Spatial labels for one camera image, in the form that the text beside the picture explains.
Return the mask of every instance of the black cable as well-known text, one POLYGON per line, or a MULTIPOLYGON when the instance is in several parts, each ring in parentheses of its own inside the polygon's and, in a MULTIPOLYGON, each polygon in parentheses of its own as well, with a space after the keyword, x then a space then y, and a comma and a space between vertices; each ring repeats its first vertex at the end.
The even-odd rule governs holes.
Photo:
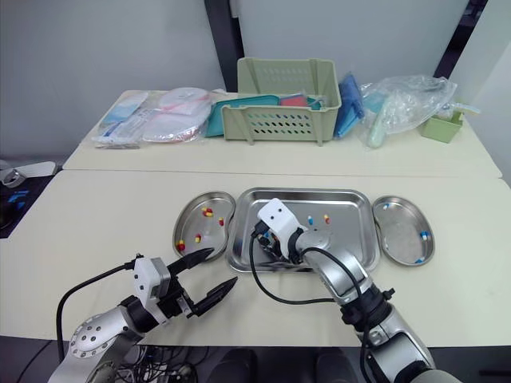
POLYGON ((16 383, 20 383, 22 381, 23 375, 25 375, 26 371, 29 369, 30 365, 34 363, 34 361, 37 359, 39 355, 45 350, 46 347, 50 345, 52 341, 47 341, 38 352, 35 353, 35 355, 30 359, 30 361, 26 364, 25 368, 23 369, 22 373, 19 374, 18 379, 16 379, 16 383))
POLYGON ((112 270, 108 270, 103 274, 99 274, 98 276, 88 279, 85 282, 80 283, 79 285, 76 285, 71 290, 69 290, 67 293, 64 294, 61 301, 58 303, 57 307, 57 317, 56 317, 56 326, 57 326, 57 348, 58 348, 58 360, 62 362, 64 360, 64 341, 62 337, 62 311, 64 310, 64 304, 65 301, 73 294, 76 293, 81 288, 88 286, 94 282, 99 281, 100 279, 109 277, 112 274, 117 273, 118 271, 122 270, 132 270, 134 268, 134 260, 128 263, 125 263, 124 265, 114 267, 112 270))
POLYGON ((283 303, 285 305, 310 305, 312 303, 325 303, 325 302, 334 302, 333 298, 316 298, 316 299, 308 299, 305 301, 289 301, 287 299, 279 298, 276 295, 272 294, 270 291, 266 290, 266 287, 263 286, 256 272, 256 265, 254 264, 254 239, 255 236, 251 235, 250 244, 248 245, 248 254, 250 258, 250 269, 252 270, 252 275, 254 277, 255 283, 257 286, 271 299, 283 303))
POLYGON ((328 251, 326 251, 324 249, 320 249, 318 247, 308 247, 307 249, 303 250, 300 253, 299 258, 302 259, 303 256, 309 251, 316 251, 320 254, 325 255, 333 263, 335 263, 337 266, 339 266, 341 269, 343 269, 343 271, 346 273, 348 278, 351 280, 351 283, 353 283, 353 287, 357 291, 358 299, 360 299, 360 307, 362 308, 362 322, 364 324, 363 334, 362 334, 362 347, 360 348, 360 358, 359 358, 360 371, 362 372, 362 375, 364 376, 364 379, 366 380, 366 382, 370 383, 370 378, 369 378, 369 375, 367 374, 367 370, 366 370, 366 346, 367 346, 367 339, 369 337, 369 326, 368 326, 369 323, 367 321, 367 310, 366 310, 366 307, 363 305, 363 301, 362 301, 362 291, 360 290, 360 285, 358 284, 358 281, 355 278, 355 276, 351 273, 350 269, 348 269, 346 267, 346 265, 344 265, 344 263, 342 263, 335 256, 333 256, 332 253, 329 253, 328 251))
POLYGON ((195 361, 195 362, 190 361, 189 364, 197 367, 200 363, 202 363, 203 361, 205 361, 208 358, 208 355, 209 355, 209 346, 207 345, 206 352, 204 353, 204 356, 201 359, 199 359, 199 361, 195 361))

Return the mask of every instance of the white package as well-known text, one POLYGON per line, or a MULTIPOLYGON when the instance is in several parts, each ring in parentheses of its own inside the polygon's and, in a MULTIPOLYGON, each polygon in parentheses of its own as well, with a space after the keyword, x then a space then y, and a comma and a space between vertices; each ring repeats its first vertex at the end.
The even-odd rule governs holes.
POLYGON ((182 142, 195 139, 209 117, 211 108, 193 116, 160 113, 145 124, 143 139, 149 142, 182 142))

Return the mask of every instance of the metal tray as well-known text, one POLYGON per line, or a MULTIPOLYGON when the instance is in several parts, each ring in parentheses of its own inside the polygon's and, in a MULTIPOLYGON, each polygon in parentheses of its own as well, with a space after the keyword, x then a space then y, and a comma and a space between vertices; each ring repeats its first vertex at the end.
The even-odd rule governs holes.
MULTIPOLYGON (((226 250, 228 262, 237 271, 250 271, 248 244, 257 212, 272 198, 281 199, 296 215, 300 223, 314 229, 335 233, 336 243, 353 253, 361 264, 371 270, 379 260, 379 246, 370 202, 364 194, 354 190, 253 188, 238 198, 238 208, 232 221, 232 230, 226 250), (308 223, 308 216, 313 224, 308 223), (330 218, 325 222, 324 215, 330 218)), ((255 268, 260 271, 309 271, 287 262, 279 262, 254 245, 255 268)))
POLYGON ((207 261, 217 259, 222 255, 228 242, 228 227, 234 210, 235 200, 223 191, 210 191, 194 198, 181 212, 174 227, 174 249, 180 256, 192 253, 205 247, 215 250, 209 255, 207 261), (213 217, 205 217, 202 208, 211 208, 213 217), (221 226, 219 219, 224 219, 221 226), (196 235, 201 239, 196 243, 196 235), (180 251, 178 243, 184 241, 184 250, 180 251))
POLYGON ((431 260, 434 237, 426 217, 410 201, 394 196, 377 199, 374 221, 383 252, 405 266, 421 266, 431 260))

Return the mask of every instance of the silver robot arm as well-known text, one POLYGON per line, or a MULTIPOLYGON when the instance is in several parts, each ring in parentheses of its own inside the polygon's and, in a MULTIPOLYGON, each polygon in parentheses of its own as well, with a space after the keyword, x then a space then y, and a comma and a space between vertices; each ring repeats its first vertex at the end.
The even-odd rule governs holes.
POLYGON ((145 334, 181 313, 201 316, 234 287, 237 277, 221 283, 195 304, 177 275, 203 262, 213 249, 203 249, 168 267, 161 259, 137 258, 133 283, 136 296, 83 322, 69 340, 68 352, 49 383, 110 383, 129 350, 145 334))
POLYGON ((366 343, 366 360, 377 381, 458 381, 448 373, 435 370, 429 350, 388 302, 394 290, 381 292, 353 254, 342 247, 332 246, 330 233, 308 231, 278 199, 265 205, 258 217, 266 225, 262 230, 269 228, 279 239, 282 256, 292 263, 307 264, 321 277, 341 306, 343 321, 355 327, 362 346, 366 343), (322 251, 333 255, 349 270, 359 291, 346 271, 322 251))

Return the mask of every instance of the white table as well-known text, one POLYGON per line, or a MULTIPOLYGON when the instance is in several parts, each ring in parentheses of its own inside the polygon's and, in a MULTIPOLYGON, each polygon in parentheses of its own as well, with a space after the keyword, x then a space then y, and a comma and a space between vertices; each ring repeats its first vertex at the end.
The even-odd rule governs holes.
POLYGON ((389 136, 377 150, 364 147, 356 132, 323 147, 315 142, 290 141, 256 141, 250 146, 246 141, 225 141, 220 137, 187 144, 148 144, 139 150, 100 150, 90 139, 96 131, 97 126, 78 145, 64 169, 491 179, 502 176, 467 121, 450 144, 424 138, 415 129, 389 136))
MULTIPOLYGON (((235 198, 257 186, 353 188, 371 201, 401 195, 416 203, 436 239, 434 259, 405 268, 382 256, 372 276, 394 287, 392 302, 428 346, 511 344, 511 191, 502 180, 229 175, 181 172, 59 173, 12 235, 0 241, 0 334, 55 338, 57 302, 71 286, 131 259, 136 252, 176 258, 172 230, 195 195, 225 190, 235 198)), ((333 304, 285 306, 218 260, 184 272, 198 301, 238 275, 232 292, 201 318, 180 316, 149 333, 161 345, 358 345, 333 304)), ((325 297, 313 274, 268 274, 286 298, 325 297)), ((76 293, 66 304, 64 335, 132 290, 126 271, 76 293)))

